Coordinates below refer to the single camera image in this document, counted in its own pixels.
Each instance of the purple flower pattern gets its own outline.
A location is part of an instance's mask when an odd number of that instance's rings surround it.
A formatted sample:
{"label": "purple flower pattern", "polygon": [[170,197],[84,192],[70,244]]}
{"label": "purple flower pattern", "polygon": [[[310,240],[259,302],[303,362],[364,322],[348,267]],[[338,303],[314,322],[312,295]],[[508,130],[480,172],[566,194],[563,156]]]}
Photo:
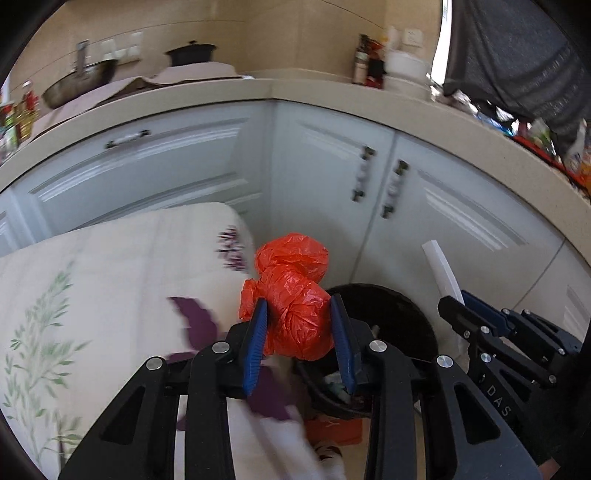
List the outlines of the purple flower pattern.
{"label": "purple flower pattern", "polygon": [[[191,352],[172,353],[167,357],[169,363],[190,359],[199,350],[211,345],[219,338],[225,338],[225,334],[218,334],[217,324],[213,321],[211,312],[204,309],[197,300],[184,297],[169,298],[189,324],[185,334],[194,349]],[[287,392],[269,367],[261,367],[258,383],[252,395],[246,399],[246,403],[253,413],[262,417],[279,421],[291,420],[287,406],[293,402],[290,401]],[[186,418],[183,416],[177,422],[177,430],[183,432],[185,426]]]}
{"label": "purple flower pattern", "polygon": [[220,248],[216,252],[224,259],[224,267],[236,272],[246,271],[246,261],[243,254],[244,244],[240,240],[238,229],[230,225],[217,236],[217,241],[220,243]]}

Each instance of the drawer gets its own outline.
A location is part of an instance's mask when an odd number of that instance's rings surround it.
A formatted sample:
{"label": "drawer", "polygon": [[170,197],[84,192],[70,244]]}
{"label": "drawer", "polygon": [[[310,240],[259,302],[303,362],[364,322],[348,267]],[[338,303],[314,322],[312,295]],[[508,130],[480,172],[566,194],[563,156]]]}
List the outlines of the drawer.
{"label": "drawer", "polygon": [[261,189],[266,110],[263,102],[205,106],[121,125],[42,163],[15,192],[37,240],[177,196],[249,195]]}

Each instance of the wall outlet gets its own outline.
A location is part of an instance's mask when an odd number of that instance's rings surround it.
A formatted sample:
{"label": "wall outlet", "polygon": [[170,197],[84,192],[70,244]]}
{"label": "wall outlet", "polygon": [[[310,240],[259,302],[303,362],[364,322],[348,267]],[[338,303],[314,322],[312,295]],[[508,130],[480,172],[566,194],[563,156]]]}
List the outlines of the wall outlet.
{"label": "wall outlet", "polygon": [[404,30],[404,36],[402,43],[411,47],[422,47],[423,46],[423,32],[417,28],[406,28]]}
{"label": "wall outlet", "polygon": [[114,38],[105,40],[101,43],[103,60],[117,59],[119,60],[119,64],[141,60],[141,44],[143,36],[143,32],[132,33],[129,36],[129,48],[117,48]]}
{"label": "wall outlet", "polygon": [[144,39],[144,32],[134,32],[131,34],[129,45],[127,49],[128,61],[141,60],[142,40]]}

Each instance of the black pot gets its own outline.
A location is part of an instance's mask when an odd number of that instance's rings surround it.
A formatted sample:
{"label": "black pot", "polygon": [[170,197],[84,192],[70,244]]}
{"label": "black pot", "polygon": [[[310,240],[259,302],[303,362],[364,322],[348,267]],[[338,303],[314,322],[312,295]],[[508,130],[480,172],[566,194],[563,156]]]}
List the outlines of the black pot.
{"label": "black pot", "polygon": [[216,46],[210,43],[198,44],[195,40],[191,40],[188,45],[170,50],[166,52],[166,55],[170,57],[172,66],[178,67],[191,63],[211,61],[212,53],[215,49]]}

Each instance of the floor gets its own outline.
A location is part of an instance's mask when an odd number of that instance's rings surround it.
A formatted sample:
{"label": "floor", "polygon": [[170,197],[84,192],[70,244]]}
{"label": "floor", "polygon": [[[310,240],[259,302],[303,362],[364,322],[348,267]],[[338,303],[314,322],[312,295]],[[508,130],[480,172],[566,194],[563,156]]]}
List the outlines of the floor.
{"label": "floor", "polygon": [[[341,447],[347,480],[363,480],[365,459],[368,451],[369,419],[363,420],[363,442],[357,445]],[[417,480],[425,480],[425,444],[423,441],[423,425],[418,415],[415,416],[415,432],[417,439]]]}

